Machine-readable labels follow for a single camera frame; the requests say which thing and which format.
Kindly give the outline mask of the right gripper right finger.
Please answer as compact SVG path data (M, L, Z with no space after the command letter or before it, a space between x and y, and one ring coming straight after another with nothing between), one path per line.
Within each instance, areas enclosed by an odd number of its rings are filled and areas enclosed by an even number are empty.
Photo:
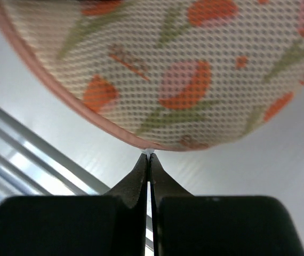
M304 255L285 206L269 196L194 196L149 159L155 255Z

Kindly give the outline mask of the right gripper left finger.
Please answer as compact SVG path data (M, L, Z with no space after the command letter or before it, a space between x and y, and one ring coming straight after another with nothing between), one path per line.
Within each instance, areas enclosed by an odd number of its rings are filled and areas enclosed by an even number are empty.
M0 203L0 255L144 255L147 165L103 195L16 196Z

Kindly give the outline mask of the floral mesh laundry bag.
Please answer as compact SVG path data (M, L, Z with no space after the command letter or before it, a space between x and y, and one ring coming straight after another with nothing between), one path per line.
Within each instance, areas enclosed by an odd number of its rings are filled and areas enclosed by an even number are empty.
M141 149L236 141L304 87L304 1L0 1L0 31L61 101Z

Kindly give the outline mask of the aluminium front rail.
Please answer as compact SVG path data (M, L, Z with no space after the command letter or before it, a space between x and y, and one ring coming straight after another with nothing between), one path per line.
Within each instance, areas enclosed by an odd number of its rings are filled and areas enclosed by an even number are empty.
M54 195L43 181L36 181L18 164L0 155L0 177L20 191L19 196L82 196L103 195L112 188L88 173L78 164L56 150L49 143L20 124L0 109L0 120L24 138L24 142L15 139L0 126L0 139L12 147L16 154L26 159L34 169L49 179L56 179L69 191L69 195ZM147 237L151 231L151 218L146 213L145 254L153 255L153 242Z

